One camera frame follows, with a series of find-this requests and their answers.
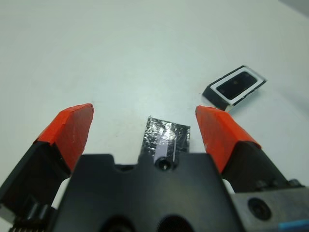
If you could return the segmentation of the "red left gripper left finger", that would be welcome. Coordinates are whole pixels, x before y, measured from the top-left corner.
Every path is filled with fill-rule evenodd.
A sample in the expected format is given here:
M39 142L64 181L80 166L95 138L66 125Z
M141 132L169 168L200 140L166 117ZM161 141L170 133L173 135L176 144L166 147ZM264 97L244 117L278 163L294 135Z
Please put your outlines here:
M1 218L29 218L51 206L84 151L93 114L90 103L69 107L41 132L0 187Z

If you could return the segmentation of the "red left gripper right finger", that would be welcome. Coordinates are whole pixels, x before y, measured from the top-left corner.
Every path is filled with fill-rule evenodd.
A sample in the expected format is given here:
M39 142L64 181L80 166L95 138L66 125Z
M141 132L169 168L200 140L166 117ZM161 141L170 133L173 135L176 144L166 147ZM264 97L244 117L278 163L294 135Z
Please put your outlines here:
M229 113L198 106L196 118L206 152L234 192L302 187L298 180L285 178L260 144Z

